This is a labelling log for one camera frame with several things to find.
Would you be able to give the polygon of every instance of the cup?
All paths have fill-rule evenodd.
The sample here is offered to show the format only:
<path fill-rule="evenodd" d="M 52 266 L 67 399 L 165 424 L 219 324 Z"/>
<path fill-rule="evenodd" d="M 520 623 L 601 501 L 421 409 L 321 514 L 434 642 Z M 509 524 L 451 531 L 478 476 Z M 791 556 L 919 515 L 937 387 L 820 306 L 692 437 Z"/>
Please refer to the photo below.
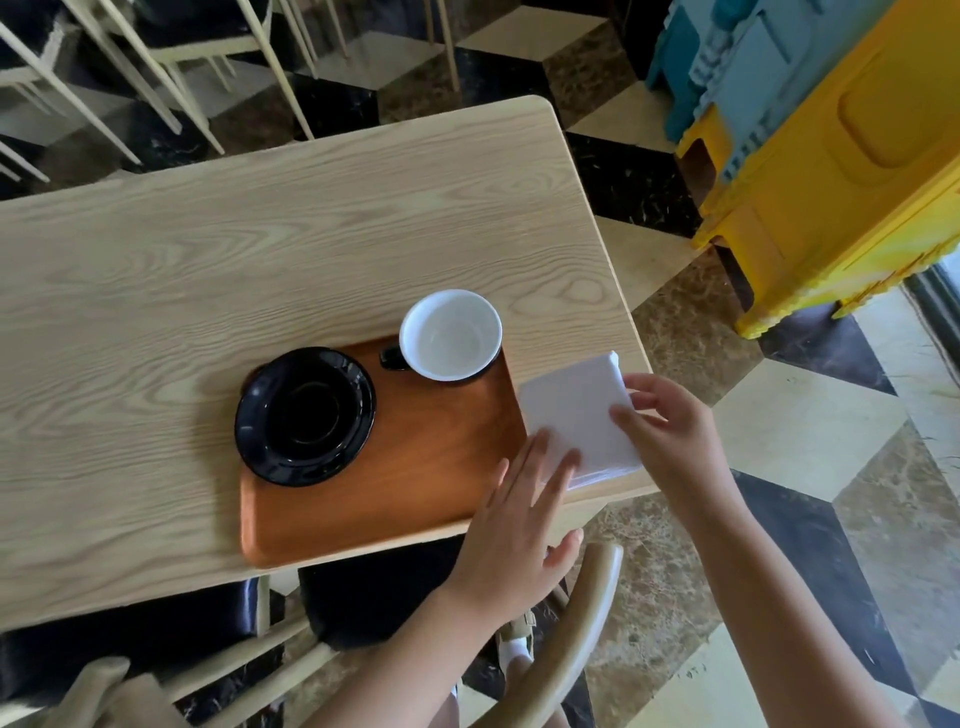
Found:
<path fill-rule="evenodd" d="M 464 381 L 487 371 L 502 343 L 503 324 L 492 303 L 472 291 L 437 291 L 407 311 L 399 343 L 380 353 L 380 364 L 436 381 Z"/>

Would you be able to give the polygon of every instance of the cup handle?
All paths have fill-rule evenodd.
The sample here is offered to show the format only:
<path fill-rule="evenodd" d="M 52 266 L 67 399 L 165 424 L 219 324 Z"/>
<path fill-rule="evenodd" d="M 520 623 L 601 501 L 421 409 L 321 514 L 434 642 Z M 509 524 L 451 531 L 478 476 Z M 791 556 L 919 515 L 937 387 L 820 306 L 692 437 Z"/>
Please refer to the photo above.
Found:
<path fill-rule="evenodd" d="M 380 366 L 391 372 L 405 372 L 410 369 L 399 344 L 394 344 L 380 352 Z"/>

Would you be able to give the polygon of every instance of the floor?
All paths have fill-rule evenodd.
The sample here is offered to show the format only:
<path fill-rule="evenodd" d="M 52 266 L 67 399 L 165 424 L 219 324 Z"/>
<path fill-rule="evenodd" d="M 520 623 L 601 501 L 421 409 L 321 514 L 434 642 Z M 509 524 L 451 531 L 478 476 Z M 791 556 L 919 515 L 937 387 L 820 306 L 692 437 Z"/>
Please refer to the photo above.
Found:
<path fill-rule="evenodd" d="M 654 371 L 713 407 L 751 508 L 909 723 L 960 726 L 960 389 L 911 302 L 893 291 L 841 321 L 821 307 L 757 341 L 738 338 L 731 323 L 749 286 L 727 249 L 689 248 L 700 222 L 691 188 L 703 190 L 684 178 L 660 130 L 669 101 L 638 81 L 597 4 L 451 0 L 460 94 L 443 48 L 425 40 L 420 0 L 339 5 L 352 60 L 332 50 L 325 11 L 311 14 L 325 53 L 318 80 L 301 72 L 276 24 L 314 133 L 526 93 L 550 100 Z M 187 74 L 228 152 L 297 140 L 262 58 L 234 66 L 233 93 L 207 66 Z M 62 73 L 146 169 L 125 165 L 79 120 L 2 91 L 0 138 L 53 182 L 0 177 L 0 198 L 216 157 L 198 134 L 165 132 L 81 39 Z M 624 545 L 626 558 L 610 618 L 567 702 L 571 722 L 764 725 L 696 553 L 663 498 L 611 504 L 587 533 Z M 542 612 L 541 625 L 551 619 Z M 364 656 L 338 657 L 289 695 L 284 722 L 299 725 Z M 499 691 L 495 671 L 472 669 L 461 689 L 464 724 Z"/>

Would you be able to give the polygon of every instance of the wooden tray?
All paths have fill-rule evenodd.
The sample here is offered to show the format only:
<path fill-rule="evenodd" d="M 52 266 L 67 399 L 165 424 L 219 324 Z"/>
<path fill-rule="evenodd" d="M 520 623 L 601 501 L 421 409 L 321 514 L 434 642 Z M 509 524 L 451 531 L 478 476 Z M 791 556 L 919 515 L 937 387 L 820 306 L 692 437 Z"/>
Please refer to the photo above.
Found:
<path fill-rule="evenodd" d="M 503 354 L 477 380 L 449 385 L 383 369 L 380 351 L 395 341 L 342 349 L 370 374 L 376 415 L 367 444 L 341 473 L 284 488 L 241 466 L 240 544 L 254 566 L 283 566 L 468 519 L 497 462 L 523 444 Z"/>

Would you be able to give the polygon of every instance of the person's right hand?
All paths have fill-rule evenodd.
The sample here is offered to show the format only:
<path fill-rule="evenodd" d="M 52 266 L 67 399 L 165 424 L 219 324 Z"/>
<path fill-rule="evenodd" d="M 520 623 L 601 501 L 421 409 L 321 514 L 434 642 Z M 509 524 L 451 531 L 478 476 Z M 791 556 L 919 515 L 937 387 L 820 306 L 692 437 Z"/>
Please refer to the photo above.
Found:
<path fill-rule="evenodd" d="M 677 517 L 690 527 L 702 518 L 746 509 L 733 481 L 710 408 L 662 376 L 627 374 L 634 409 L 614 406 L 611 417 L 636 448 Z M 635 410 L 656 410 L 659 417 Z"/>

